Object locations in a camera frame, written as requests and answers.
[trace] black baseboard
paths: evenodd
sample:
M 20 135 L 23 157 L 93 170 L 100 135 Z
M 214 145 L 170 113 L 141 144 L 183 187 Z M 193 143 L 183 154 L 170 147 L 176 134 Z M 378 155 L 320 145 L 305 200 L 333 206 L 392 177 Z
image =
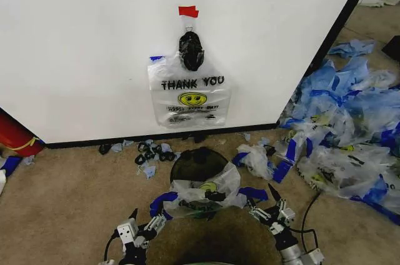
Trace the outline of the black baseboard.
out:
M 96 145 L 102 145 L 102 144 L 121 143 L 124 140 L 132 140 L 135 142 L 141 142 L 141 141 L 145 141 L 147 139 L 165 140 L 165 139 L 174 139 L 174 138 L 194 137 L 194 136 L 200 136 L 200 135 L 207 136 L 207 135 L 215 135 L 215 134 L 259 131 L 259 130 L 275 129 L 278 126 L 279 126 L 279 122 L 269 123 L 269 124 L 257 124 L 255 126 L 239 126 L 239 127 L 225 127 L 222 129 L 206 129 L 206 130 L 202 130 L 202 131 L 170 132 L 167 134 L 155 134 L 155 135 L 147 135 L 147 136 L 133 136 L 133 137 L 109 138 L 109 139 L 98 139 L 98 140 L 88 140 L 88 141 L 46 143 L 46 147 L 50 148 L 50 149 L 76 148 L 76 147 L 84 147 L 84 146 L 96 146 Z

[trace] pile of plastic bags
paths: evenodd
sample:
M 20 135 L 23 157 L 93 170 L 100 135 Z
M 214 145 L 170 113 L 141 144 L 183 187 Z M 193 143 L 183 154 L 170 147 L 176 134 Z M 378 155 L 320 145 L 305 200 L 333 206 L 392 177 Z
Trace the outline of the pile of plastic bags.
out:
M 371 72 L 363 57 L 339 71 L 326 60 L 293 94 L 281 118 L 293 131 L 274 146 L 312 187 L 363 201 L 400 224 L 400 87 L 389 87 L 395 80 L 389 71 Z

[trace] red tape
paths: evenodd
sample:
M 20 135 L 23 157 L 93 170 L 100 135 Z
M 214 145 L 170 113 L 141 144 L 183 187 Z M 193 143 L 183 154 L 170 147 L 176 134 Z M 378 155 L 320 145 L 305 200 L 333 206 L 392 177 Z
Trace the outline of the red tape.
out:
M 185 15 L 193 18 L 197 18 L 199 16 L 199 11 L 196 10 L 196 6 L 190 7 L 178 7 L 179 15 Z

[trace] black cable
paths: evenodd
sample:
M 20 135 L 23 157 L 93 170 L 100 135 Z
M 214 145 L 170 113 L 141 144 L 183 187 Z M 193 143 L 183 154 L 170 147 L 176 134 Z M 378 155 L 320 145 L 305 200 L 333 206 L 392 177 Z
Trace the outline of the black cable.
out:
M 110 247 L 110 244 L 118 236 L 119 236 L 118 231 L 114 230 L 114 234 L 111 235 L 110 239 L 107 242 L 106 249 L 104 250 L 104 259 L 103 259 L 103 261 L 107 261 L 108 249 Z
M 306 225 L 307 215 L 308 215 L 308 212 L 309 212 L 310 209 L 311 209 L 311 206 L 315 203 L 315 201 L 317 200 L 317 198 L 318 198 L 320 195 L 321 195 L 321 191 L 319 191 L 319 192 L 314 196 L 314 198 L 313 198 L 312 201 L 310 202 L 309 206 L 307 207 L 306 212 L 304 213 L 304 217 L 302 218 L 302 224 L 301 224 L 301 231 L 300 231 L 300 233 L 301 233 L 301 243 L 302 243 L 302 246 L 303 246 L 303 248 L 304 248 L 304 252 L 305 252 L 305 253 L 308 253 L 308 250 L 307 250 L 307 247 L 306 247 L 306 243 L 304 242 L 304 233 L 306 233 L 306 231 L 304 230 L 304 226 Z M 316 234 L 315 230 L 313 230 L 313 229 L 312 229 L 312 230 L 311 230 L 311 229 L 308 229 L 307 231 L 314 231 L 313 234 L 314 234 L 315 245 L 316 245 L 316 248 L 318 248 L 318 238 L 317 238 L 317 234 Z
M 318 237 L 317 237 L 317 232 L 315 229 L 306 229 L 306 230 L 300 230 L 300 229 L 293 229 L 289 227 L 289 230 L 295 233 L 299 233 L 301 235 L 306 234 L 306 233 L 312 233 L 314 235 L 314 242 L 315 242 L 315 249 L 318 248 Z

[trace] white wall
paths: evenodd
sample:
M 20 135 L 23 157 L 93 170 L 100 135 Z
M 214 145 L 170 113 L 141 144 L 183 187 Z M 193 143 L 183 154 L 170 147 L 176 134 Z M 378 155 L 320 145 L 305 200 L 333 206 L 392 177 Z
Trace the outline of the white wall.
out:
M 146 65 L 196 5 L 205 58 L 234 85 L 225 127 L 275 123 L 346 1 L 0 0 L 0 106 L 47 143 L 174 132 Z

